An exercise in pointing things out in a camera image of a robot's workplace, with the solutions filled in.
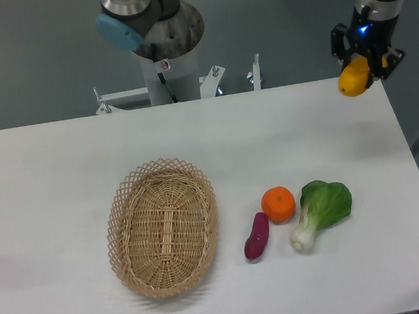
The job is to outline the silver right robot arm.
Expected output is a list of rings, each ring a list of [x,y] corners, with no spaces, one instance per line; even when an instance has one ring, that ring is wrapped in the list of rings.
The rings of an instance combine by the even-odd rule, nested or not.
[[[366,59],[373,69],[397,64],[406,55],[392,46],[392,36],[402,10],[404,0],[355,0],[352,20],[348,26],[337,24],[330,32],[331,51],[343,67],[354,56]]]

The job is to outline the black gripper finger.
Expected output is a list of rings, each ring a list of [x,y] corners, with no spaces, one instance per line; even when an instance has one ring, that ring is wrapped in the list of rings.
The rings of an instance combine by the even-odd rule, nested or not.
[[[389,47],[388,52],[383,55],[369,50],[365,57],[368,65],[367,83],[365,87],[368,89],[374,82],[386,80],[406,55],[403,50]]]
[[[341,65],[351,62],[351,52],[346,49],[344,42],[347,30],[344,24],[337,24],[330,32],[331,53]]]

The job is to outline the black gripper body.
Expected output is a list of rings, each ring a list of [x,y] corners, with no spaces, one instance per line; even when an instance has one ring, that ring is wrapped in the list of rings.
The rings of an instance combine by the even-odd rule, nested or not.
[[[388,20],[371,20],[353,10],[352,20],[346,32],[347,42],[354,53],[363,57],[382,58],[388,53],[398,16]]]

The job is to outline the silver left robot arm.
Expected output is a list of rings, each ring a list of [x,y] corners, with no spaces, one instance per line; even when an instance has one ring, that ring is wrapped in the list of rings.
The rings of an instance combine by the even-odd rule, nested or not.
[[[155,106],[203,97],[195,50],[203,19],[181,0],[100,0],[97,31],[111,45],[133,52]],[[330,51],[341,65],[338,89],[355,97],[388,78],[405,57],[391,37],[403,0],[356,0],[349,25],[330,32]]]

